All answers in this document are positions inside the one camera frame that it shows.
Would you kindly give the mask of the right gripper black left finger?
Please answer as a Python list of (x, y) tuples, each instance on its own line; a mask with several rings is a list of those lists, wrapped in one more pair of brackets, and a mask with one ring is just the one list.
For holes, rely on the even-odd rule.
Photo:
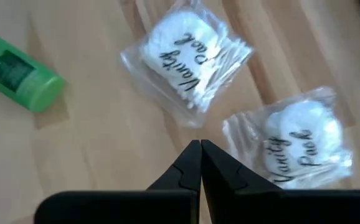
[(37, 207), (34, 223), (199, 223), (201, 143), (192, 140), (145, 190), (64, 191)]

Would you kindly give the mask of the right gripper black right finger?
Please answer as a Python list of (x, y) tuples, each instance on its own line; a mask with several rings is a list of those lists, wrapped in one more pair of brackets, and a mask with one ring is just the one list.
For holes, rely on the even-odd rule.
[(284, 190), (213, 142), (201, 147), (213, 223), (360, 223), (360, 190)]

